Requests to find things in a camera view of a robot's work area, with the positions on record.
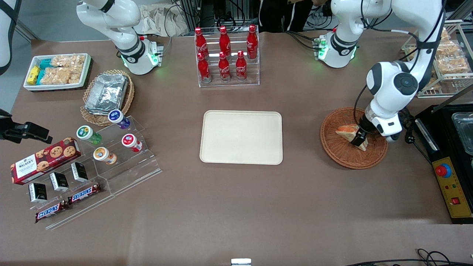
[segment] red button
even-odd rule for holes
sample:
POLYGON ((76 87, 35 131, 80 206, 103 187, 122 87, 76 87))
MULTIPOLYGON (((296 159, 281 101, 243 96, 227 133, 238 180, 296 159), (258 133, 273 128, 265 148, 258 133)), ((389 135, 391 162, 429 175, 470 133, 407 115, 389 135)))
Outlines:
POLYGON ((448 171, 447 171, 447 168, 443 165, 439 165, 435 168, 435 172, 441 176, 441 177, 444 177, 448 174, 448 171))
POLYGON ((452 204, 453 205, 460 204, 460 199, 459 198, 452 198, 452 204))

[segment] bottle cap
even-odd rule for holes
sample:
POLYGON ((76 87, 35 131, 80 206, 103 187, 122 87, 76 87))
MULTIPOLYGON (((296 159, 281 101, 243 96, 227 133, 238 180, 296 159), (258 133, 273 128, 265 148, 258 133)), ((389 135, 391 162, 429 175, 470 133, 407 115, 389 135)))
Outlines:
POLYGON ((83 125, 77 130, 76 135, 79 139, 86 141, 90 139, 93 133, 94 131, 92 130, 90 126, 83 125))
POLYGON ((123 118, 123 113, 118 109, 112 110, 110 113, 108 113, 108 120, 114 124, 120 123, 123 118))
POLYGON ((136 142, 137 142, 136 137, 133 134, 126 134, 122 138, 122 144, 123 144, 123 146, 125 146, 127 148, 131 148, 131 147, 135 146, 136 142))
POLYGON ((94 151, 94 159, 97 161, 104 161, 108 158, 110 152, 105 147, 98 147, 94 151))

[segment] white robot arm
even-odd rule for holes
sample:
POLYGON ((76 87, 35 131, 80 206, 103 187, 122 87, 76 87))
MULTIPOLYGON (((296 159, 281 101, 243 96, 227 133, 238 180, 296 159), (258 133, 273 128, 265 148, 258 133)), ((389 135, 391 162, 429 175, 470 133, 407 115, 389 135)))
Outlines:
MULTIPOLYGON (((402 130, 398 112, 405 108, 419 89, 430 80, 445 15, 441 0, 332 0, 332 11, 340 23, 336 32, 321 39, 326 40, 319 59, 335 68, 344 67, 350 61, 354 47, 365 27, 365 18, 386 16, 392 8, 400 19, 419 30, 418 50, 411 62, 379 62, 368 72, 366 83, 374 96, 365 109, 359 125, 358 138, 352 141, 360 145, 366 131, 377 130, 388 141, 395 141, 402 130)), ((393 32, 407 33, 400 30, 393 32)))
POLYGON ((141 19, 132 0, 85 0, 77 4, 77 15, 85 25, 110 38, 133 74, 143 75, 158 65, 156 42, 140 40, 133 26, 141 19))
POLYGON ((11 39, 18 19, 21 1, 0 0, 0 75, 11 63, 11 39))

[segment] white tray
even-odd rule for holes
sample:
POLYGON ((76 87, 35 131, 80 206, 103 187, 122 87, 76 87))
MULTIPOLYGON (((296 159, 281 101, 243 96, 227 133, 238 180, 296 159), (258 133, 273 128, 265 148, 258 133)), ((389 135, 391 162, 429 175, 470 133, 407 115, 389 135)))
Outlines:
POLYGON ((25 82, 23 82, 23 87, 30 91, 48 91, 48 90, 62 90, 62 89, 74 89, 80 88, 84 86, 86 82, 88 69, 90 66, 90 55, 88 53, 76 53, 85 56, 84 67, 82 68, 82 73, 80 74, 80 79, 78 83, 71 83, 71 84, 58 84, 58 85, 29 85, 26 80, 28 79, 28 75, 30 71, 33 69, 35 65, 39 66, 39 62, 43 59, 52 59, 57 55, 68 55, 72 56, 74 53, 67 53, 67 54, 50 54, 50 55, 38 55, 33 57, 31 60, 30 67, 28 68, 28 72, 26 73, 25 82))
POLYGON ((207 111, 200 158, 207 163, 280 164, 281 115, 277 112, 207 111))

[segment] small black box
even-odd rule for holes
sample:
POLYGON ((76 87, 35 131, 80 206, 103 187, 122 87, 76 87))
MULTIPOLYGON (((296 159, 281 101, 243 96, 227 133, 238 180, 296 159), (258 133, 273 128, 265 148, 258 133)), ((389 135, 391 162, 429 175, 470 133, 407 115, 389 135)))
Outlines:
POLYGON ((31 202, 42 203, 48 201, 45 184, 31 183, 28 185, 28 188, 31 202))
POLYGON ((69 184, 67 184, 67 179, 64 174, 54 172, 49 174, 49 179, 53 184, 54 190, 67 191, 69 189, 69 184))
POLYGON ((72 174, 74 175, 74 179, 79 182, 85 182, 88 180, 86 167, 78 162, 74 162, 70 165, 72 168, 72 174))

